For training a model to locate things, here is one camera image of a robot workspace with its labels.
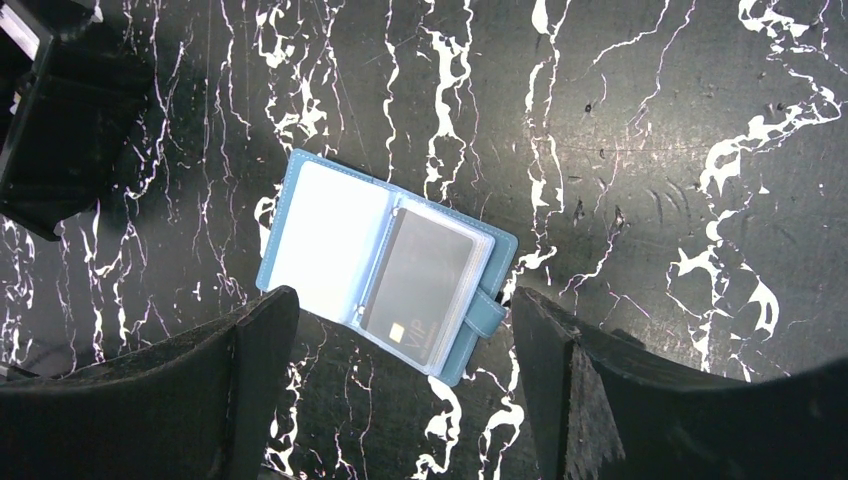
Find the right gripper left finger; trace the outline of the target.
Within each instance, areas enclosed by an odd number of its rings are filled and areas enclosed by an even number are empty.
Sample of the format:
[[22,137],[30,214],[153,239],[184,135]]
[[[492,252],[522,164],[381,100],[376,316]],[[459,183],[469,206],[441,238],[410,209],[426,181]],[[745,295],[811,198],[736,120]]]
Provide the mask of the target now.
[[64,377],[1,367],[5,479],[260,479],[296,336],[283,286]]

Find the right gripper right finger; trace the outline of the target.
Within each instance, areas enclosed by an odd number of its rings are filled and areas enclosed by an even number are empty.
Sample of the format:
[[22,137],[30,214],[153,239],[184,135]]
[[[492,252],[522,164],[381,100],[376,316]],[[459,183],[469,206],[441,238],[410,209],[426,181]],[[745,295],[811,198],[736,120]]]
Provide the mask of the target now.
[[847,363],[747,383],[655,355],[515,290],[511,320],[545,479],[843,479]]

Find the black credit card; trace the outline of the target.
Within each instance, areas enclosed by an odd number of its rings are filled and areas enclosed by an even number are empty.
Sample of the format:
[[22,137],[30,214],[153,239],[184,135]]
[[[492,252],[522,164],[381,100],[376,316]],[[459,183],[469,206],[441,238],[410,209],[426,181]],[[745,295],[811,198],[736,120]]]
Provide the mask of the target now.
[[399,208],[360,328],[417,368],[432,369],[474,247],[471,236]]

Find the blue card holder wallet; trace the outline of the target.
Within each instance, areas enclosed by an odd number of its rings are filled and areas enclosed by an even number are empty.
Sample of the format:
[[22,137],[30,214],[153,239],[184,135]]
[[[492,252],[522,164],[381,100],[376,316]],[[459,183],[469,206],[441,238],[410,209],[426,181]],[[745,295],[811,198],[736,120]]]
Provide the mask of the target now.
[[[475,242],[455,297],[453,323],[442,331],[438,363],[430,370],[417,368],[360,328],[399,208],[422,212]],[[491,336],[505,319],[497,296],[517,247],[517,238],[502,229],[296,149],[289,156],[256,284],[266,292],[293,288],[303,310],[350,328],[452,386],[477,341]]]

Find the black plastic card box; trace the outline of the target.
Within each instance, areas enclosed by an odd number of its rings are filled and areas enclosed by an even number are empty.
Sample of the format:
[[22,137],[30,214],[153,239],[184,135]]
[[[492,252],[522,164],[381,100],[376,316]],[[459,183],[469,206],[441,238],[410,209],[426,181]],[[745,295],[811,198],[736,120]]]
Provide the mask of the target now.
[[47,241],[108,189],[153,69],[76,1],[1,4],[1,213]]

